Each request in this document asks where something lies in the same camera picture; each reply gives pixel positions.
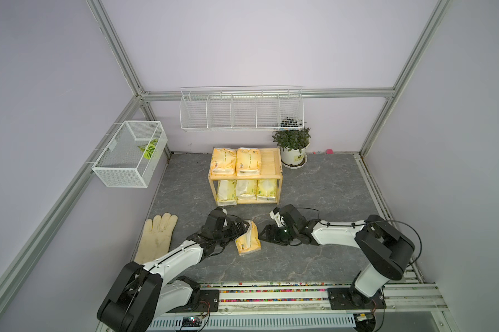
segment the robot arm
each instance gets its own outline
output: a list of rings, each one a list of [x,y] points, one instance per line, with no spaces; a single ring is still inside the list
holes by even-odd
[[[198,305],[200,284],[185,276],[167,285],[188,267],[220,254],[229,242],[246,233],[249,224],[232,220],[216,208],[199,233],[152,262],[128,263],[100,306],[97,318],[115,332],[146,331],[152,319],[171,309],[192,312]]]
[[[414,244],[391,224],[372,215],[359,222],[307,221],[290,205],[270,213],[276,221],[259,239],[280,245],[342,244],[361,249],[370,264],[356,276],[347,294],[355,308],[371,302],[388,280],[400,280],[414,252]],[[200,284],[187,277],[174,277],[203,259],[220,254],[227,244],[246,233],[249,224],[217,208],[199,233],[187,238],[166,255],[139,265],[128,263],[117,277],[97,318],[115,332],[144,332],[152,319],[177,307],[192,312],[198,305]],[[215,252],[217,246],[221,251]]]
[[[289,245],[298,240],[303,244],[341,244],[362,250],[370,264],[359,272],[349,290],[355,307],[370,302],[390,279],[400,280],[415,249],[410,239],[376,215],[359,222],[307,221],[289,204],[274,209],[270,216],[276,224],[267,225],[259,234],[262,241]]]

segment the black mounting plate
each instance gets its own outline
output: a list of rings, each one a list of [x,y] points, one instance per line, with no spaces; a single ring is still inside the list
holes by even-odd
[[[211,312],[218,312],[218,303],[220,302],[220,291],[218,289],[200,289],[200,294],[198,295],[198,306],[192,311],[188,311],[183,307],[177,307],[169,312],[207,312],[207,306],[201,301],[207,301],[211,304]]]
[[[382,296],[382,292],[379,289],[375,295],[372,297],[372,301],[361,305],[360,307],[355,307],[349,300],[349,288],[340,287],[327,289],[329,293],[329,302],[331,303],[331,310],[373,310],[376,306],[377,309],[386,309],[386,302]]]

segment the white wire basket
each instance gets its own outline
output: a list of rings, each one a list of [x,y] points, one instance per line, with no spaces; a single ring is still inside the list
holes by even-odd
[[[146,188],[167,143],[159,121],[124,121],[93,164],[107,187]]]
[[[214,93],[182,90],[181,128],[185,131],[299,130],[304,122],[301,92],[299,87]]]

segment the black cable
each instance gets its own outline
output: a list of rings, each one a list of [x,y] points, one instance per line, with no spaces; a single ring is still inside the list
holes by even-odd
[[[226,247],[227,247],[227,244],[222,247],[222,250],[220,250],[220,252],[212,253],[211,255],[206,256],[206,258],[209,258],[209,257],[212,257],[212,256],[216,256],[216,255],[219,255],[219,254],[223,253],[223,251],[224,251],[224,249],[226,249]]]
[[[363,224],[351,224],[351,225],[347,225],[347,224],[346,225],[332,225],[330,222],[327,222],[326,224],[324,224],[321,221],[319,221],[318,223],[322,224],[323,226],[327,226],[327,227],[330,227],[330,226],[334,226],[334,227],[356,227],[356,226],[364,226],[364,225],[370,225],[370,224],[378,224],[379,222],[397,222],[399,224],[403,224],[403,225],[406,225],[406,226],[410,227],[414,231],[414,233],[416,233],[417,238],[419,239],[419,254],[417,255],[416,259],[414,259],[410,264],[406,265],[406,267],[409,267],[413,263],[417,262],[417,260],[419,259],[419,257],[421,257],[421,254],[423,253],[423,241],[421,241],[421,237],[419,236],[419,233],[415,230],[415,228],[413,228],[411,225],[407,224],[406,222],[399,222],[399,221],[375,221],[375,222],[365,222]]]
[[[188,247],[192,247],[194,244],[196,244],[196,243],[193,243],[193,244],[191,244],[191,245],[188,245],[188,246],[186,246],[186,247],[185,247],[185,248],[183,248],[183,249],[187,249]],[[169,259],[170,257],[174,256],[174,255],[175,255],[175,254],[177,254],[177,253],[179,253],[179,251],[177,251],[177,252],[175,252],[174,254],[172,254],[172,255],[170,255],[170,256],[168,256],[168,257],[166,257],[166,258],[165,258],[165,259],[163,259],[162,261],[157,262],[156,264],[154,264],[154,266],[152,266],[152,267],[148,270],[148,272],[150,272],[150,271],[151,271],[154,267],[157,267],[157,265],[158,265],[158,264],[160,264],[160,263],[162,263],[162,262],[166,261],[167,259]],[[120,322],[120,326],[119,326],[119,328],[118,328],[117,332],[120,332],[120,329],[122,328],[122,324],[124,323],[124,319],[126,318],[126,314],[128,313],[129,308],[130,308],[130,306],[132,305],[133,300],[135,299],[135,296],[137,296],[137,293],[139,292],[139,287],[140,287],[140,285],[137,287],[137,289],[135,289],[135,293],[134,293],[134,294],[133,294],[133,296],[132,296],[132,300],[131,300],[131,301],[129,302],[129,304],[128,304],[128,308],[126,308],[126,311],[124,312],[124,315],[123,315],[122,321]]]
[[[314,211],[318,211],[318,216],[316,217],[317,219],[319,219],[319,210],[318,209],[313,209],[313,208],[296,208],[296,209],[305,209],[305,210],[314,210]]]
[[[240,220],[240,222],[242,222],[244,225],[246,225],[248,228],[250,227],[250,223],[249,222],[246,222],[245,220],[242,220],[242,218],[240,218],[239,216],[235,216],[235,215],[226,215],[226,216],[232,216],[232,217],[235,217],[237,218],[238,220]]]
[[[381,292],[382,292],[382,297],[384,297],[384,286],[381,287]],[[384,325],[384,316],[386,315],[386,306],[382,307],[382,321],[381,325],[379,326],[378,329],[374,330],[373,332],[377,332],[382,328],[382,325]]]
[[[213,239],[213,238],[207,237],[205,235],[202,235],[200,233],[194,233],[193,235],[196,235],[196,236],[202,238],[208,244],[213,244],[213,243],[216,243],[216,242],[222,242],[222,241],[226,241],[226,240],[229,240],[229,242],[231,242],[232,240],[234,240],[233,236],[225,236],[225,237],[220,237],[220,238],[217,238],[217,239]]]

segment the metal profile bar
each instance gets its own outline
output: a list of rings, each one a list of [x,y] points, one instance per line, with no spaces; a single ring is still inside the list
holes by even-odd
[[[456,321],[454,320],[454,317],[452,316],[452,313],[450,311],[442,311],[441,314],[443,315],[443,318],[445,319],[446,322],[445,325],[449,327],[450,332],[460,332],[460,329],[456,325]],[[434,319],[436,319],[437,315],[434,314],[434,311],[432,312],[432,315],[434,316]]]
[[[230,286],[223,284],[202,284],[202,287],[220,290],[219,311],[226,312],[227,314],[236,312],[237,315],[248,316],[258,315],[263,312],[276,314],[286,312],[336,313],[336,311],[331,310],[329,301],[325,299],[326,291],[322,289],[328,289],[329,287],[349,287],[348,285],[336,285],[335,282],[318,286],[296,286],[283,282],[257,282],[258,285],[243,282],[244,286],[238,286],[237,283],[228,284]],[[315,291],[305,291],[306,289],[314,289]],[[445,312],[448,310],[445,300],[441,296],[436,284],[387,284],[384,295],[386,305],[388,306],[386,310],[389,312]],[[248,301],[251,299],[289,299],[297,298],[298,296],[312,300]],[[365,310],[347,310],[347,312],[365,312]]]
[[[104,5],[100,0],[86,0],[87,4],[91,8],[93,12],[94,18],[97,20],[98,25],[100,26],[100,31],[106,40],[108,41],[109,47],[111,48],[113,55],[117,59],[117,62],[122,70],[122,74],[126,78],[126,81],[129,84],[129,87],[133,91],[135,96],[141,95],[143,93],[143,88],[139,81],[139,78],[135,74],[133,70],[132,63],[129,61],[129,58],[120,42],[119,37],[117,36],[117,32],[113,27],[113,24],[109,20],[108,14]]]
[[[202,282],[201,287],[211,288],[212,289],[256,289],[255,287],[269,287],[274,289],[292,289],[294,287],[303,287],[306,289],[318,289],[325,287],[349,287],[350,283],[340,284],[336,281],[317,281],[317,282],[301,282],[299,284],[295,284],[294,282]],[[438,287],[436,284],[386,284],[386,289],[428,289],[428,288],[436,288]]]
[[[28,275],[34,269],[35,265],[47,249],[48,245],[58,232],[60,226],[67,218],[75,203],[80,198],[82,192],[86,189],[93,175],[91,169],[94,162],[102,150],[107,146],[117,127],[125,120],[133,117],[141,104],[140,97],[133,97],[126,105],[119,117],[103,136],[102,140],[88,157],[87,162],[82,165],[73,180],[69,183],[65,191],[61,194],[52,209],[47,213],[33,235],[29,238],[23,249],[17,254],[8,269],[0,278],[0,317],[6,311],[8,305],[13,300],[17,291],[27,280]]]
[[[211,90],[211,91],[200,91],[200,95],[217,95],[221,90]],[[268,93],[276,94],[277,92],[270,90]],[[230,90],[231,94],[239,95],[258,95],[261,94],[260,91],[251,90]],[[394,94],[393,88],[346,88],[346,89],[303,89],[301,96],[303,98],[361,98],[361,97],[392,97]],[[145,102],[170,102],[170,101],[180,101],[181,91],[147,91],[142,95]]]
[[[373,178],[372,174],[367,168],[367,164],[365,163],[364,158],[360,156],[360,154],[358,154],[355,155],[355,160],[357,162],[358,168],[360,169],[360,173],[364,178],[364,182],[366,183],[367,189],[370,192],[371,198],[373,199],[373,203],[375,204],[375,207],[377,208],[377,211],[379,212],[380,216],[386,220],[394,220],[393,216],[390,213],[390,209],[388,208],[388,205],[386,204],[386,201],[382,196],[382,192],[379,188],[379,185],[376,183],[375,179]],[[393,226],[399,229],[399,225],[393,223]],[[420,283],[425,283],[425,278],[423,277],[423,274],[419,270],[417,262],[412,263],[411,266],[414,273],[416,274],[417,280],[419,280]]]
[[[380,130],[386,123],[386,120],[390,116],[392,110],[395,108],[395,105],[399,101],[402,92],[404,91],[406,85],[410,81],[410,78],[412,77],[414,70],[416,69],[419,61],[421,60],[421,57],[425,53],[425,50],[428,47],[430,41],[432,40],[432,37],[434,36],[439,24],[441,23],[441,20],[445,16],[445,13],[449,9],[449,5],[451,4],[451,2],[452,0],[439,0],[438,3],[436,4],[436,7],[432,11],[428,23],[426,23],[425,29],[423,29],[423,32],[421,33],[419,40],[415,44],[415,47],[412,50],[412,53],[410,54],[410,57],[408,57],[408,60],[404,68],[402,69],[401,73],[399,74],[399,77],[397,78],[397,81],[393,87],[395,91],[394,96],[388,97],[388,100],[386,101],[386,103],[384,103],[384,106],[382,107],[379,116],[373,123],[373,126],[371,127],[370,132],[368,133],[364,141],[364,144],[362,144],[362,148],[360,149],[361,156],[365,157],[369,153],[371,147],[373,146],[373,143],[375,142],[377,136],[380,133]]]
[[[99,321],[97,324],[97,329],[94,332],[109,332],[109,327],[106,326],[103,322]]]

